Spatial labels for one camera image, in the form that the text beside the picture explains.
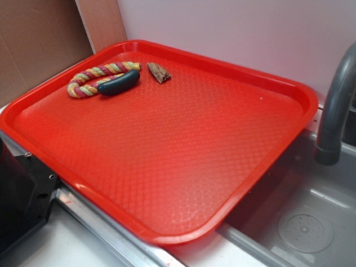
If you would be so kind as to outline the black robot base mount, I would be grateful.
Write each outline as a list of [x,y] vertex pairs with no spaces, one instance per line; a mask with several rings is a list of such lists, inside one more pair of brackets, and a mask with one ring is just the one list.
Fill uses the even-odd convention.
[[1,141],[1,258],[47,224],[57,186],[41,160],[14,156]]

